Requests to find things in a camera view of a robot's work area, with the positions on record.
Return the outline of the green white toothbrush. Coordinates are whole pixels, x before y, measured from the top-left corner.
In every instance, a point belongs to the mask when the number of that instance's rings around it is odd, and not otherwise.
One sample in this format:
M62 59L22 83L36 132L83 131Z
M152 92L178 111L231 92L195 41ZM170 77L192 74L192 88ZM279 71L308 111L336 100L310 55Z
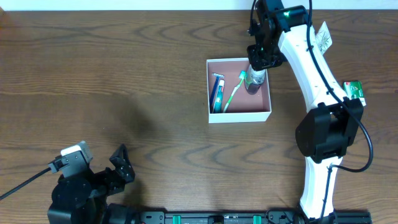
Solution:
M240 82L234 87L228 101L226 102L226 104L224 106L223 113L226 113L226 111L228 110L228 107L229 107L230 103L232 102L235 93L240 88L240 86L243 84L243 81L246 78L246 75L247 75L247 72L244 70L241 70L241 73L239 74Z

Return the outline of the blue disposable razor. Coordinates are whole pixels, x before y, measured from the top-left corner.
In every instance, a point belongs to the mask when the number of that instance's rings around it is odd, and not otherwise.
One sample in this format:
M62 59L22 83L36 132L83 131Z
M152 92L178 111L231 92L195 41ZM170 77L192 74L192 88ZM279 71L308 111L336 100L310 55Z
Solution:
M214 102L214 99L215 99L215 96L216 96L217 86L219 84L219 80L224 78L224 75L219 74L219 73L212 73L212 75L214 77L216 77L216 80L215 80L215 83L213 85L213 89L212 89L211 96L210 96L210 106L213 105L213 102Z

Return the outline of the green soap bar pack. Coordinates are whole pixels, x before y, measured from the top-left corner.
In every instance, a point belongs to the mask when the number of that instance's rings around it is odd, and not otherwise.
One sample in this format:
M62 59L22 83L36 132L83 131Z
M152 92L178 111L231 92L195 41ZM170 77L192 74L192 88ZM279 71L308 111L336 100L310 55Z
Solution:
M351 100L358 98L362 105L366 106L364 92L360 81L343 82L343 89Z

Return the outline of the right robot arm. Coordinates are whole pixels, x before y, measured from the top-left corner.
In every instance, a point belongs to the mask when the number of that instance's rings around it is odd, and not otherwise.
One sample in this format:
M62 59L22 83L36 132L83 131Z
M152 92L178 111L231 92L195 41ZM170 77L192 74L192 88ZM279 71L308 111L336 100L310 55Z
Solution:
M363 104L351 99L334 78L317 43L312 8L285 7L281 1L254 1L247 48L245 86L254 94L270 68L289 63L302 91L307 113L295 130L305 158L299 208L281 212L291 223L370 223L367 213L339 212L333 207L337 173L361 123Z

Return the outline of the white bamboo print lotion tube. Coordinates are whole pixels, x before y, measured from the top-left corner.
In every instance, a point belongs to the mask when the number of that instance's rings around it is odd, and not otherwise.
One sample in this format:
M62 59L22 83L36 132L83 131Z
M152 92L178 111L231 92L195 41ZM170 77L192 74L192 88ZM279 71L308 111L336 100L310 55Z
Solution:
M331 47L333 43L330 31L325 21L322 23L321 27L319 28L317 34L315 35L315 38L318 48L321 54L323 55Z

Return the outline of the white box with pink interior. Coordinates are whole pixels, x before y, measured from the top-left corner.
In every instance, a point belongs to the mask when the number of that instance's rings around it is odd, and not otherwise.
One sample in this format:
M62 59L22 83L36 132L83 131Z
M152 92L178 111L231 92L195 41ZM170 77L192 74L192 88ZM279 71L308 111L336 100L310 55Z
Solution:
M240 82L241 70L247 71L250 66L247 58L221 58L208 59L206 61L206 77L208 92L208 122L209 123L247 123L265 122L272 112L271 97L268 77L255 95L250 95L245 84L235 93L226 113L224 106L228 101L234 87ZM216 77L212 73L224 75L224 91L221 113L213 113L213 105L210 106L210 96Z

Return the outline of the clear pump bottle blue liquid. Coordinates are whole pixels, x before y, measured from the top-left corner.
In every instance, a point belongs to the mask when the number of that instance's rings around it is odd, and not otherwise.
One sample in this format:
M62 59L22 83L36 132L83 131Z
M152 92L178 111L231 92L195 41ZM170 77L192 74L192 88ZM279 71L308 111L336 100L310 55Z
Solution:
M246 71L244 84L246 91L250 95L255 95L258 92L261 85L265 81L266 74L267 74L266 70L256 71L255 69L253 69L251 65L249 66L248 70Z

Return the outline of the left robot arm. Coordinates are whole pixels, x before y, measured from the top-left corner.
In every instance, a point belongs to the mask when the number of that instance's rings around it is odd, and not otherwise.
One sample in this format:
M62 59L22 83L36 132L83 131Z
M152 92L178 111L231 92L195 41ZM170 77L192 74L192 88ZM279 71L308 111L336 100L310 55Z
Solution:
M128 158L127 148L120 145L109 161L109 167L94 173L90 169L93 159L85 141L61 150L49 163L53 173L62 175L52 191L52 204L47 216L50 223L139 223L134 209L106 202L107 198L124 191L134 182L134 169Z

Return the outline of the white teal toothpaste tube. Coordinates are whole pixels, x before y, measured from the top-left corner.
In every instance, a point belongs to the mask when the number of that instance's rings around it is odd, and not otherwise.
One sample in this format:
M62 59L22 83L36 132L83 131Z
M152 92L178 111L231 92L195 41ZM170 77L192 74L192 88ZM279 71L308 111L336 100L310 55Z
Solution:
M222 102L223 102L223 91L224 91L224 80L221 79L218 82L216 89L216 96L213 105L213 113L221 113Z

